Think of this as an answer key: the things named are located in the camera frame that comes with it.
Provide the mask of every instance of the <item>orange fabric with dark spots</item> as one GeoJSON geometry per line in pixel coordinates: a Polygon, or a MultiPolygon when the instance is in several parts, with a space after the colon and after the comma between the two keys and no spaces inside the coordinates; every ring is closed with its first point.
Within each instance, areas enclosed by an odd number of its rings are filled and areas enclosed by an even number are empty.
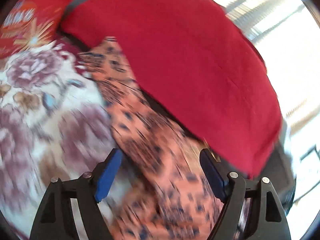
{"type": "Polygon", "coordinates": [[[111,229],[114,239],[207,239],[223,204],[200,164],[190,169],[190,139],[150,108],[114,37],[80,56],[106,102],[113,137],[150,185],[126,198],[111,229]]]}

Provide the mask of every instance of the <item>white floral blanket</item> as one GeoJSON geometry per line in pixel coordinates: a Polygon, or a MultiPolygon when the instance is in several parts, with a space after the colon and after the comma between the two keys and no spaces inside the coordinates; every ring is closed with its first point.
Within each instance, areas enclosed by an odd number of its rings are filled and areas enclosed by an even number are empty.
{"type": "MultiPolygon", "coordinates": [[[[11,56],[0,69],[0,210],[21,238],[30,234],[51,177],[78,178],[115,147],[102,97],[74,63],[53,42],[11,56]]],[[[129,176],[118,175],[99,204],[106,221],[112,220],[108,204],[130,188],[129,176]]],[[[73,207],[85,239],[76,201],[73,207]]]]}

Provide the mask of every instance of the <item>metal screw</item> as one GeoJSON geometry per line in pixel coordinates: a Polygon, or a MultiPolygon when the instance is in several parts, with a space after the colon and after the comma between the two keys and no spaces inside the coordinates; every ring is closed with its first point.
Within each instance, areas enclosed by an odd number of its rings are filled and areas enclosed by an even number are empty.
{"type": "Polygon", "coordinates": [[[232,177],[234,179],[238,178],[238,176],[239,176],[238,173],[236,173],[234,171],[230,172],[229,174],[230,174],[230,177],[232,177]]]}
{"type": "Polygon", "coordinates": [[[59,180],[59,178],[57,178],[57,177],[52,177],[51,179],[50,179],[50,181],[52,182],[52,183],[55,183],[55,182],[57,182],[59,180]]]}
{"type": "Polygon", "coordinates": [[[268,179],[267,177],[263,177],[262,181],[266,184],[268,184],[270,182],[270,179],[268,179]]]}
{"type": "Polygon", "coordinates": [[[88,179],[92,176],[91,172],[90,171],[86,171],[83,175],[82,175],[84,178],[88,179]]]}

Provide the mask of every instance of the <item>red plastic bag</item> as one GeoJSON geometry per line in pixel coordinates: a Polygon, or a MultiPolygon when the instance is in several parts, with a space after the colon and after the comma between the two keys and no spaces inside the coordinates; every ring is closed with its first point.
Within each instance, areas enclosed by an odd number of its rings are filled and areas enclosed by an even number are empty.
{"type": "Polygon", "coordinates": [[[52,41],[71,0],[19,0],[0,28],[0,59],[52,41]]]}

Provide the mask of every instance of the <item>red cloth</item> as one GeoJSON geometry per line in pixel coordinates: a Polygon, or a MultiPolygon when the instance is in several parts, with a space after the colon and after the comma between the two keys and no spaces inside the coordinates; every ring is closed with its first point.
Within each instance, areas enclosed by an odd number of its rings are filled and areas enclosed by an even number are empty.
{"type": "Polygon", "coordinates": [[[62,23],[89,47],[116,36],[139,85],[236,168],[257,175],[281,128],[254,46],[212,0],[87,0],[62,23]]]}

